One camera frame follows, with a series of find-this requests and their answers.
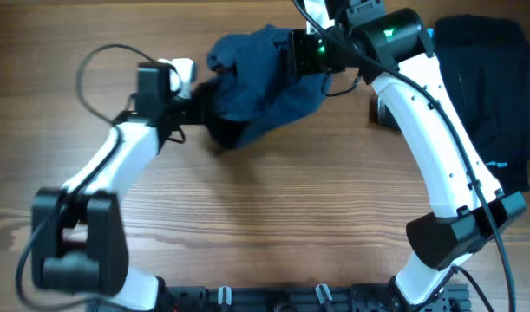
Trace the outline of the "navy blue denim shorts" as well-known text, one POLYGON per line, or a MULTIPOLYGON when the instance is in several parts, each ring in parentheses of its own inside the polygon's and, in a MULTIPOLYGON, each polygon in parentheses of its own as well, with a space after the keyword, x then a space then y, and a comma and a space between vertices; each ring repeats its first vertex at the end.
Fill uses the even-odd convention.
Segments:
POLYGON ((326 99, 325 74, 295 76, 285 59, 290 29, 267 25, 221 37, 206 57, 216 75, 205 85, 206 127, 225 149, 240 149, 266 133, 315 113, 326 99))

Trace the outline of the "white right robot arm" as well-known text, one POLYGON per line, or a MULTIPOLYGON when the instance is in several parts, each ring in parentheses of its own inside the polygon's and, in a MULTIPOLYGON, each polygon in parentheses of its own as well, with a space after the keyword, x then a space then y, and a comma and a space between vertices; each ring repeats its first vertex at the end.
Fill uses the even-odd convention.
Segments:
POLYGON ((380 303, 393 311, 423 309, 473 254, 494 242, 508 307, 515 310, 514 278, 501 234, 526 202, 522 194, 502 190, 475 150, 417 12, 385 13, 374 3, 371 12, 342 26, 326 1, 297 1, 295 8, 307 22, 291 38, 295 72, 357 68, 394 116, 427 188, 431 211, 407 224, 409 260, 391 278, 380 303))

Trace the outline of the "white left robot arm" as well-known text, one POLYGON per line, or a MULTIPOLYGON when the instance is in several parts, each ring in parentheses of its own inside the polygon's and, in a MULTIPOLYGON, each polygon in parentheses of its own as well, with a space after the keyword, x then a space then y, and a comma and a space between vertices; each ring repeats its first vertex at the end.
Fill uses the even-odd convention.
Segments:
POLYGON ((121 202, 174 132, 202 124, 195 76, 189 58, 140 63, 134 105, 110 120, 95 156, 61 187, 37 192, 20 260, 36 288, 78 295, 92 310, 158 310, 164 283, 130 265, 121 202))

